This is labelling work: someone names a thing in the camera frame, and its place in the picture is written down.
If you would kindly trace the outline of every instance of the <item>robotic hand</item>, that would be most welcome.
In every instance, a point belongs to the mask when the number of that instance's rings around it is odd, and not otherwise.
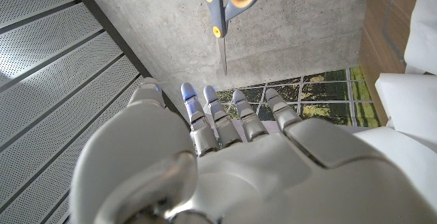
[[[328,122],[302,121],[278,93],[268,134],[241,91],[243,143],[215,90],[181,86],[191,132],[147,78],[90,138],[72,181],[75,223],[435,223],[437,214],[381,153]],[[197,158],[193,149],[195,144]]]

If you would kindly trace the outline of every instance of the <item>robot finger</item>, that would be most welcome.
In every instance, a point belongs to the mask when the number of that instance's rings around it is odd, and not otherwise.
[[[256,113],[252,110],[246,96],[240,90],[236,90],[233,95],[234,104],[237,108],[237,113],[240,116],[244,134],[247,141],[252,142],[265,135],[268,135],[266,127],[261,123]]]
[[[298,114],[282,99],[275,89],[270,88],[266,91],[266,99],[281,132],[283,132],[287,126],[302,121]]]
[[[242,142],[240,135],[226,114],[214,88],[207,85],[203,89],[203,94],[205,95],[206,102],[211,110],[214,125],[216,126],[223,147],[226,148],[234,143]]]
[[[190,120],[190,136],[195,144],[197,155],[200,157],[209,152],[216,152],[219,150],[219,144],[202,106],[197,100],[196,91],[190,83],[182,84],[180,89]]]

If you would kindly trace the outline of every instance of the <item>tiled floor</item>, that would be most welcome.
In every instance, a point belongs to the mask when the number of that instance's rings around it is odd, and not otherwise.
[[[274,120],[264,98],[269,88],[276,89],[303,119],[318,117],[339,125],[380,126],[360,67],[239,88],[262,121]],[[217,94],[230,118],[238,119],[233,92]]]

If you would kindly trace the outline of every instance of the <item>gray scissor handle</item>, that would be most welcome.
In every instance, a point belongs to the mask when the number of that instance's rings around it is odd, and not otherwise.
[[[206,0],[212,19],[212,31],[217,38],[226,36],[225,7],[223,0]]]
[[[257,0],[228,0],[225,8],[225,18],[229,21],[249,9]]]

